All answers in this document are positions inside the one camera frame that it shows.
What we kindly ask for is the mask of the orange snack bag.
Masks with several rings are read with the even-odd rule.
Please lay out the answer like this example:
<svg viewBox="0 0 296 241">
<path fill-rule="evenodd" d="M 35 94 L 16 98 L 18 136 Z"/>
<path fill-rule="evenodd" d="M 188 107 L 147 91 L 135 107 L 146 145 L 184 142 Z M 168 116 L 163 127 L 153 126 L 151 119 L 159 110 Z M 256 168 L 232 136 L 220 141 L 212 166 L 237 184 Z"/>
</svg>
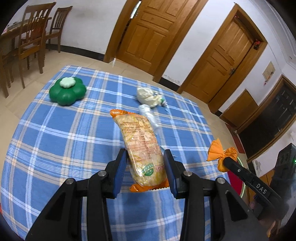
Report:
<svg viewBox="0 0 296 241">
<path fill-rule="evenodd" d="M 130 192 L 140 193 L 169 187 L 163 153 L 149 119 L 137 113 L 112 109 L 129 156 L 129 168 L 135 184 Z"/>
</svg>

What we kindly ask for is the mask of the orange candy wrapper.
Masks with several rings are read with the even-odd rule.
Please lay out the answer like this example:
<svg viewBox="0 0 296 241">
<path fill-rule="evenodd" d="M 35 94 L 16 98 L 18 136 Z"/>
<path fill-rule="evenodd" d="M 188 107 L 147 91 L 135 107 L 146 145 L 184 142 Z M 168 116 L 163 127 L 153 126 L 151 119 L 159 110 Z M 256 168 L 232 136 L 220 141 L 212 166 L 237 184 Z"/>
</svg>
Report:
<svg viewBox="0 0 296 241">
<path fill-rule="evenodd" d="M 216 140 L 213 140 L 208 149 L 207 161 L 209 162 L 209 161 L 217 160 L 218 161 L 217 169 L 220 172 L 227 172 L 229 171 L 229 169 L 223 164 L 224 159 L 227 157 L 233 159 L 234 161 L 237 161 L 237 157 L 238 157 L 237 150 L 234 147 L 229 147 L 228 149 L 224 150 L 219 138 L 217 138 Z"/>
</svg>

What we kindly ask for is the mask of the clear plastic bag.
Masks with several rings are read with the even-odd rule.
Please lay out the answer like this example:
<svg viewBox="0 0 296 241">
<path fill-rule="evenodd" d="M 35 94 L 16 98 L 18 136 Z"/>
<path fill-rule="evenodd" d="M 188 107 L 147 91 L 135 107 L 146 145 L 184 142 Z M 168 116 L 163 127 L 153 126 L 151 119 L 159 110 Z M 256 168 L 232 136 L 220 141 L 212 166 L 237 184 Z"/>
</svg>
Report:
<svg viewBox="0 0 296 241">
<path fill-rule="evenodd" d="M 151 108 L 147 104 L 141 104 L 138 107 L 138 111 L 139 111 L 140 115 L 145 116 L 149 120 L 154 133 L 156 135 L 158 135 L 159 130 L 160 130 L 160 126 L 159 126 L 158 121 L 157 121 L 156 117 L 154 116 Z"/>
</svg>

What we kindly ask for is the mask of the small green white wrapper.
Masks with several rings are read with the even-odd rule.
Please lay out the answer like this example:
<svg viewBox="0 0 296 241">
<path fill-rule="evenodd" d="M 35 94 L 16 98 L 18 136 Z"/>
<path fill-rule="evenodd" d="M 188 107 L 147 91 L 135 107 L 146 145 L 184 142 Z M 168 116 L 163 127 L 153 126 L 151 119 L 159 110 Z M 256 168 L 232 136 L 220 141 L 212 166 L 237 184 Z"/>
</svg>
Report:
<svg viewBox="0 0 296 241">
<path fill-rule="evenodd" d="M 167 106 L 167 101 L 165 99 L 161 99 L 161 106 L 166 107 Z"/>
</svg>

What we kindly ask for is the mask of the blue plaid tablecloth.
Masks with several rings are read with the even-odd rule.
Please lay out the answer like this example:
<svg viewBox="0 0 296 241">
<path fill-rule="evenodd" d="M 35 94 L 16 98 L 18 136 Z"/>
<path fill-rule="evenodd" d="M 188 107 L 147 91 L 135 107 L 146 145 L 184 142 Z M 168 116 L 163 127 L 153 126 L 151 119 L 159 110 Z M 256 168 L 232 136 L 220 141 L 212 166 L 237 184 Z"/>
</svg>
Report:
<svg viewBox="0 0 296 241">
<path fill-rule="evenodd" d="M 83 99 L 70 106 L 52 102 L 49 90 L 63 77 L 80 78 Z M 65 66 L 38 93 L 12 137 L 1 180 L 3 215 L 25 237 L 47 202 L 67 178 L 83 180 L 103 170 L 123 148 L 120 129 L 110 110 L 138 111 L 142 82 L 93 69 Z M 213 136 L 198 105 L 155 87 L 167 106 L 154 110 L 160 126 L 159 145 L 201 178 L 221 176 L 207 161 Z M 107 201 L 114 240 L 178 240 L 184 201 L 168 188 L 131 193 L 133 178 L 125 172 L 121 191 Z"/>
</svg>

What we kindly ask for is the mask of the far crumpled cream paper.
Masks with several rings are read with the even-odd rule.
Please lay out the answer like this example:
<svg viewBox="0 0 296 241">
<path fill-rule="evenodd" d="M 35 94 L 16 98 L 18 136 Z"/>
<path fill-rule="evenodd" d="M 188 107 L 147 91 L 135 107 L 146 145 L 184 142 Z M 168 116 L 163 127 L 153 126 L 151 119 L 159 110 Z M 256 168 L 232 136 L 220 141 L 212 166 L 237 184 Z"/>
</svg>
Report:
<svg viewBox="0 0 296 241">
<path fill-rule="evenodd" d="M 160 93 L 147 87 L 137 88 L 137 100 L 141 104 L 147 104 L 150 108 L 161 106 L 161 99 L 165 99 Z"/>
</svg>

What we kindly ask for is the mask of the green flower-shaped container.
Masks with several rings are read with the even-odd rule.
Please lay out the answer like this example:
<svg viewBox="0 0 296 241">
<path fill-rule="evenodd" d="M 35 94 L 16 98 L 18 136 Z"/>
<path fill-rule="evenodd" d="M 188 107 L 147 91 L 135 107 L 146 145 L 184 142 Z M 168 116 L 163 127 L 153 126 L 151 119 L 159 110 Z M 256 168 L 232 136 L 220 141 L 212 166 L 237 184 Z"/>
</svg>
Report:
<svg viewBox="0 0 296 241">
<path fill-rule="evenodd" d="M 70 106 L 84 98 L 86 86 L 77 77 L 63 77 L 58 79 L 49 90 L 52 102 L 61 106 Z"/>
</svg>

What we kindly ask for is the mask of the low wooden cabinet door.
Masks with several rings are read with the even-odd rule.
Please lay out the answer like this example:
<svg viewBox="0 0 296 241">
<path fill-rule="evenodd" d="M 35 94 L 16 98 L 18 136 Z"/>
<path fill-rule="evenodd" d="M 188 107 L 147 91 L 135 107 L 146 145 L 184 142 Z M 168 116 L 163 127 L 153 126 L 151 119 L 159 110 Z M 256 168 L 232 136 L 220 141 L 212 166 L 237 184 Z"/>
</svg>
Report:
<svg viewBox="0 0 296 241">
<path fill-rule="evenodd" d="M 241 127 L 258 109 L 256 101 L 248 90 L 241 95 L 222 113 L 220 118 L 233 128 Z"/>
</svg>

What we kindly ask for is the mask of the right wooden door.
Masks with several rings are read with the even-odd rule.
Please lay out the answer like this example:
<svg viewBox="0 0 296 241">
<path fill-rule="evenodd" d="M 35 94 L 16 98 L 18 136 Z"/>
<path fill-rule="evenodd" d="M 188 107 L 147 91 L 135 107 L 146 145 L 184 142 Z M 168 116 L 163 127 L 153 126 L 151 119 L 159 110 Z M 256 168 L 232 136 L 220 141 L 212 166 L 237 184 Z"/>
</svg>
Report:
<svg viewBox="0 0 296 241">
<path fill-rule="evenodd" d="M 204 103 L 210 102 L 235 72 L 253 42 L 253 36 L 235 16 L 184 91 Z"/>
</svg>

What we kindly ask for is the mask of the left wooden door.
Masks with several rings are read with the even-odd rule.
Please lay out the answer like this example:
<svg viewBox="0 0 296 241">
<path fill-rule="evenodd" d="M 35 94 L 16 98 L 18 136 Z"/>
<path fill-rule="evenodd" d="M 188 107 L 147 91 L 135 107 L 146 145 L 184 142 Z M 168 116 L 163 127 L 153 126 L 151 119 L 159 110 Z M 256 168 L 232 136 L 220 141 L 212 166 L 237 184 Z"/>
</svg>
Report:
<svg viewBox="0 0 296 241">
<path fill-rule="evenodd" d="M 116 58 L 154 76 L 165 53 L 198 1 L 142 1 Z"/>
</svg>

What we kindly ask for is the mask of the near wooden chair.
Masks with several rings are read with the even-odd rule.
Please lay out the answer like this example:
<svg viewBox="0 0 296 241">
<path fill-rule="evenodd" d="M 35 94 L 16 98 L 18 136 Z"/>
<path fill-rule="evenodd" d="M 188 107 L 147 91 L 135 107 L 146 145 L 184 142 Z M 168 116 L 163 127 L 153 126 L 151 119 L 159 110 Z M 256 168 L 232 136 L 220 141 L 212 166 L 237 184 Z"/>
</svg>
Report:
<svg viewBox="0 0 296 241">
<path fill-rule="evenodd" d="M 49 14 L 56 2 L 27 6 L 20 26 L 18 42 L 18 69 L 22 87 L 25 88 L 23 80 L 22 61 L 27 60 L 30 66 L 30 56 L 37 54 L 39 72 L 43 73 L 45 64 L 46 26 Z"/>
</svg>

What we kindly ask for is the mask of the foreground wooden chair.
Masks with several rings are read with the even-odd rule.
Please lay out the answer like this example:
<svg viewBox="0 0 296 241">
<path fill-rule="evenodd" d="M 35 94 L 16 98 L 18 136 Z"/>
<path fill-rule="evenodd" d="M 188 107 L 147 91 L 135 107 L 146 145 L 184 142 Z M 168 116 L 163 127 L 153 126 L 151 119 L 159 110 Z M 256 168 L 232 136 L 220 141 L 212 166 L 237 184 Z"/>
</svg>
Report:
<svg viewBox="0 0 296 241">
<path fill-rule="evenodd" d="M 13 60 L 12 51 L 8 52 L 8 54 L 3 54 L 1 51 L 1 88 L 5 98 L 9 96 L 8 88 L 11 87 L 11 83 L 14 81 L 12 73 Z"/>
</svg>

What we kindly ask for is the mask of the far wooden chair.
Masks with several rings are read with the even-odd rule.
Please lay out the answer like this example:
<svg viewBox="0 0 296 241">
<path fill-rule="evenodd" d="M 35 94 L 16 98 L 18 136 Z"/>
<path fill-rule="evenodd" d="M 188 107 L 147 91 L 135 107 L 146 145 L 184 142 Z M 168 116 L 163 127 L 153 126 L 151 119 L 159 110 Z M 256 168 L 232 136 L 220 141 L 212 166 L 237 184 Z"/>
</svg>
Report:
<svg viewBox="0 0 296 241">
<path fill-rule="evenodd" d="M 51 39 L 57 38 L 57 49 L 58 53 L 61 52 L 61 35 L 64 27 L 64 23 L 73 6 L 65 8 L 57 8 L 55 15 L 53 16 L 50 31 L 46 34 L 46 41 L 51 45 Z"/>
</svg>

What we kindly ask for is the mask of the wooden dining table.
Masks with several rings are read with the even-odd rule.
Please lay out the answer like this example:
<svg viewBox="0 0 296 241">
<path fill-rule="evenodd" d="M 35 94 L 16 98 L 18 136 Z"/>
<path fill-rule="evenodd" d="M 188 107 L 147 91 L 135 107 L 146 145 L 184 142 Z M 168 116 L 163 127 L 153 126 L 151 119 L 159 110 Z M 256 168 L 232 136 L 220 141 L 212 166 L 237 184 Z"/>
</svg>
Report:
<svg viewBox="0 0 296 241">
<path fill-rule="evenodd" d="M 3 54 L 8 54 L 8 52 L 12 51 L 14 60 L 18 60 L 20 26 L 6 32 L 1 36 L 1 46 L 3 46 L 5 43 L 9 43 L 9 48 L 5 50 Z"/>
</svg>

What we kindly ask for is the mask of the wall electrical panel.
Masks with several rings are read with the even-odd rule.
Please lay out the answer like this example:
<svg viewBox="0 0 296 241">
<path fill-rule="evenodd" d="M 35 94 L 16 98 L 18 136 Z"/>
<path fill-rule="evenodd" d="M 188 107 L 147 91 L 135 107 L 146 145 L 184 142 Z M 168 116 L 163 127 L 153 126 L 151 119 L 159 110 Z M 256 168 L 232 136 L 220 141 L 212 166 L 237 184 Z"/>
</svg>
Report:
<svg viewBox="0 0 296 241">
<path fill-rule="evenodd" d="M 273 63 L 270 61 L 269 64 L 267 65 L 266 69 L 262 73 L 265 81 L 268 82 L 274 73 L 275 73 L 275 68 L 274 68 Z"/>
</svg>

